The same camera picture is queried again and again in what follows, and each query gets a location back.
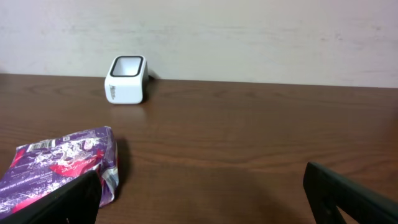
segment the black object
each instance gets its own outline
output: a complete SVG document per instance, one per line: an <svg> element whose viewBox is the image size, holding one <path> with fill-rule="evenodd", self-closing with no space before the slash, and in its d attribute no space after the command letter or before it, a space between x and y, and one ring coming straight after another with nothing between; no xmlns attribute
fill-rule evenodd
<svg viewBox="0 0 398 224"><path fill-rule="evenodd" d="M100 200L100 179L92 170L2 219L0 224L94 224Z"/></svg>
<svg viewBox="0 0 398 224"><path fill-rule="evenodd" d="M303 185L317 224L346 223L337 206L358 223L398 223L397 203L320 164L307 164Z"/></svg>

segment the wooden table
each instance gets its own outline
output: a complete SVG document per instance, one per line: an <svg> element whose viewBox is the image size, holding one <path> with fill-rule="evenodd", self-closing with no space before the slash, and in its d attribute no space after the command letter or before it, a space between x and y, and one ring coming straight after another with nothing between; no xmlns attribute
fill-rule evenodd
<svg viewBox="0 0 398 224"><path fill-rule="evenodd" d="M156 80L112 105L103 82L0 75L0 172L16 146L108 125L121 191L97 223L314 223L308 161L398 200L398 90Z"/></svg>

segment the white wall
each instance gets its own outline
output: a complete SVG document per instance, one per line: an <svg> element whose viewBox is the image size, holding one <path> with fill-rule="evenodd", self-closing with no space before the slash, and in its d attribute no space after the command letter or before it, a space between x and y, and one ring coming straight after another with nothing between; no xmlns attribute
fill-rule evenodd
<svg viewBox="0 0 398 224"><path fill-rule="evenodd" d="M0 71L398 87L396 0L1 0Z"/></svg>

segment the white device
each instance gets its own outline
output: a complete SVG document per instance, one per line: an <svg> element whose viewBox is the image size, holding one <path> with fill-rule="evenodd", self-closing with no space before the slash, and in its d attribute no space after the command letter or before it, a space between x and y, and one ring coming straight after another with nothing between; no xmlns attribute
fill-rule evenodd
<svg viewBox="0 0 398 224"><path fill-rule="evenodd" d="M147 81L147 60L144 56L118 56L105 78L106 99L116 104L141 103Z"/></svg>

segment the purple bag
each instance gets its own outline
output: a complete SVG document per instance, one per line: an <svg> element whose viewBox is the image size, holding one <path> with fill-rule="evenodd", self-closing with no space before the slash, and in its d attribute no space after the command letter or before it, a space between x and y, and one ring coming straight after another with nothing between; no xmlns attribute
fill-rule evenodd
<svg viewBox="0 0 398 224"><path fill-rule="evenodd" d="M114 200L119 184L112 129L102 127L17 147L0 181L0 219L46 196L88 170L98 173L100 207Z"/></svg>

